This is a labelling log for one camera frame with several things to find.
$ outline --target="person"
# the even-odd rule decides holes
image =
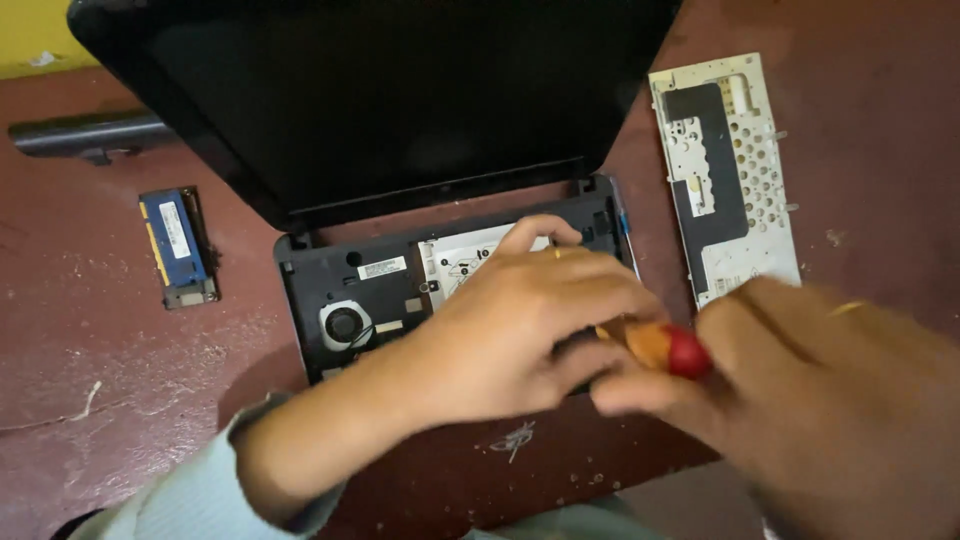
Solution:
[[[544,235],[559,251],[530,253]],[[609,341],[554,355],[574,332],[620,314],[666,317],[629,269],[580,241],[561,218],[520,220],[415,331],[296,397],[241,413],[71,538],[309,537],[350,476],[411,434],[550,409],[586,380],[601,413],[656,415],[715,449],[784,539],[960,532],[953,343],[885,309],[761,278],[697,317],[714,361],[702,380],[645,370]],[[567,515],[467,538],[546,538],[559,522],[577,532],[551,537],[657,537],[597,506],[555,511]]]

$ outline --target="maroon floor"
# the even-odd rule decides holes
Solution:
[[[804,278],[904,309],[960,337],[960,3],[688,0],[656,68],[762,54]],[[686,270],[644,90],[608,159],[640,270],[679,320]],[[130,95],[89,69],[0,82],[0,125],[103,109]],[[138,193],[195,184],[224,254],[219,304],[166,312]],[[557,197],[562,186],[324,232],[329,241]],[[271,263],[278,234],[181,146],[94,168],[0,142],[0,537],[45,538],[169,470],[218,419],[304,385]],[[89,413],[84,412],[91,391]],[[516,454],[489,445],[524,422]],[[458,534],[608,493],[709,458],[587,399],[529,419],[435,430],[351,484],[338,539]]]

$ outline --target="white sticker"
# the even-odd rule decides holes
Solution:
[[[360,274],[361,280],[368,280],[370,278],[383,276],[384,274],[393,274],[394,272],[399,272],[400,270],[406,269],[407,261],[404,260],[403,257],[397,257],[381,260],[380,262],[368,264],[367,266],[361,266],[357,268],[357,273]]]
[[[163,227],[170,238],[170,248],[174,250],[174,258],[190,257],[190,246],[186,243],[186,234],[180,223],[180,213],[177,212],[177,203],[170,201],[159,205],[160,216],[163,218]]]

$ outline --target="gold ring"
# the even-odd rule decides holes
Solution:
[[[863,305],[865,305],[865,304],[866,304],[866,302],[862,302],[862,301],[859,301],[859,300],[856,300],[856,301],[853,301],[853,302],[847,302],[846,304],[843,304],[842,306],[838,306],[836,309],[834,309],[833,311],[831,311],[831,312],[827,315],[827,317],[836,317],[837,315],[841,315],[841,314],[846,313],[847,311],[850,311],[850,310],[852,310],[852,309],[857,309],[858,307],[861,307],[861,306],[863,306]]]

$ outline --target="sleeve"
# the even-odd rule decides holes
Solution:
[[[236,452],[229,441],[234,430],[255,422],[287,399],[269,395],[264,403],[241,411],[189,461],[152,480],[123,503],[94,515],[70,540],[309,538],[326,524],[346,483],[308,504],[286,529],[277,528],[260,518],[247,502],[236,475]]]

